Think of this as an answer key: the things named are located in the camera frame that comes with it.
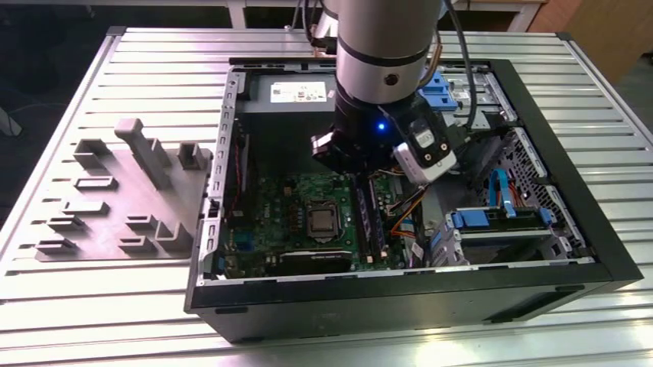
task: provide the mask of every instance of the green circuit board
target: green circuit board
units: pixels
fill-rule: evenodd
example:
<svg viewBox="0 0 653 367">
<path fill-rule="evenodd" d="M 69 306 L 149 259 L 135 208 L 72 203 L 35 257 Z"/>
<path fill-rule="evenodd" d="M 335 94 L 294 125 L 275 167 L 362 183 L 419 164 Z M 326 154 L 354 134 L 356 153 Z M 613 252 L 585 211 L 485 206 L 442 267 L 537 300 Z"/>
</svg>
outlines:
<svg viewBox="0 0 653 367">
<path fill-rule="evenodd" d="M 384 208 L 395 202 L 391 177 L 375 178 L 374 189 L 379 207 Z M 352 253 L 351 271 L 394 268 L 398 258 L 391 254 L 384 261 L 372 264 L 359 259 L 356 220 L 346 176 L 328 173 L 259 177 L 254 194 L 252 222 L 232 226 L 230 232 L 226 255 L 232 278 L 266 276 L 262 261 L 294 251 L 348 251 Z M 335 208 L 338 231 L 330 239 L 315 239 L 310 235 L 307 216 L 315 206 Z"/>
</svg>

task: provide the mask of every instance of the blue cable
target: blue cable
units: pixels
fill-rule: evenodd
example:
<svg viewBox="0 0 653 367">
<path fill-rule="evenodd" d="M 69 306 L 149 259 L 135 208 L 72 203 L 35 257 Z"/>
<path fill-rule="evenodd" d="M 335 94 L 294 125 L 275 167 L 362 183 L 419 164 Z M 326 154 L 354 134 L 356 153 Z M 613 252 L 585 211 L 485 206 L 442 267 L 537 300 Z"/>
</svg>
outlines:
<svg viewBox="0 0 653 367">
<path fill-rule="evenodd" d="M 501 202 L 503 208 L 506 209 L 506 213 L 509 214 L 509 218 L 517 216 L 513 205 L 513 197 L 510 196 L 510 186 L 509 186 L 509 175 L 506 171 L 497 168 L 491 171 L 490 175 L 490 184 L 487 187 L 487 203 L 490 206 L 497 206 L 497 191 L 495 191 L 495 181 L 499 181 L 499 190 L 501 190 Z"/>
</svg>

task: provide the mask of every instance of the motherboard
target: motherboard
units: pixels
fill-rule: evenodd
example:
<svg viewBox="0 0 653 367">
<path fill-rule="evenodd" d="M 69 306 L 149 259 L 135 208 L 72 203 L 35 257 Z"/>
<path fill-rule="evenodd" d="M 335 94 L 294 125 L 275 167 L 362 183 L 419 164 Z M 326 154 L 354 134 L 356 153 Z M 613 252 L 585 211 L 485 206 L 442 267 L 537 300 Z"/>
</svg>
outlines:
<svg viewBox="0 0 653 367">
<path fill-rule="evenodd" d="M 392 177 L 374 179 L 378 206 L 395 202 Z M 346 176 L 296 174 L 259 177 L 252 190 L 252 218 L 232 213 L 224 271 L 228 278 L 258 278 L 298 268 L 319 272 L 382 270 L 402 266 L 402 253 L 375 263 L 360 259 L 356 217 Z"/>
</svg>

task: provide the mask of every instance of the aluminum table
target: aluminum table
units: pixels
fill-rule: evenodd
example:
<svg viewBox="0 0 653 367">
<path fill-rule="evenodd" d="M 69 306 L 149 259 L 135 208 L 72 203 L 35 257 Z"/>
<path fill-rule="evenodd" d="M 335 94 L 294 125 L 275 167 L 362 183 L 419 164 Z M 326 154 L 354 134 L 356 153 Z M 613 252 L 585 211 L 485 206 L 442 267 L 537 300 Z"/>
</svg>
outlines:
<svg viewBox="0 0 653 367">
<path fill-rule="evenodd" d="M 653 365 L 653 138 L 573 42 L 469 33 L 473 57 L 510 59 L 645 279 L 525 323 L 232 346 L 183 311 L 188 260 L 40 263 L 33 236 L 80 172 L 80 138 L 112 146 L 137 116 L 164 148 L 214 149 L 227 59 L 312 55 L 284 30 L 112 29 L 0 232 L 0 364 Z M 445 33 L 445 57 L 461 57 Z"/>
</svg>

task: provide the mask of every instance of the label sticker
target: label sticker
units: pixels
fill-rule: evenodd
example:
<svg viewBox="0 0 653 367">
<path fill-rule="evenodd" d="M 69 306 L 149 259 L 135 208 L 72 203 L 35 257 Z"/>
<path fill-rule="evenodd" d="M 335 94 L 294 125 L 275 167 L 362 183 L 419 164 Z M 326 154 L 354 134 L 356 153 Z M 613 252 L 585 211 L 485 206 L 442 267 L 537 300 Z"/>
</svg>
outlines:
<svg viewBox="0 0 653 367">
<path fill-rule="evenodd" d="M 410 248 L 410 250 L 412 251 L 412 254 L 415 254 L 415 256 L 419 258 L 419 260 L 422 260 L 425 250 L 422 250 L 422 247 L 419 247 L 415 242 L 412 242 L 412 247 Z"/>
<path fill-rule="evenodd" d="M 454 99 L 469 99 L 469 93 L 467 92 L 453 92 L 451 96 Z"/>
<path fill-rule="evenodd" d="M 415 134 L 415 140 L 418 141 L 419 146 L 426 148 L 429 145 L 435 143 L 435 136 L 433 136 L 430 130 L 425 130 L 423 132 L 418 132 Z"/>
<path fill-rule="evenodd" d="M 270 91 L 270 102 L 326 102 L 327 84 L 324 82 L 274 83 Z"/>
</svg>

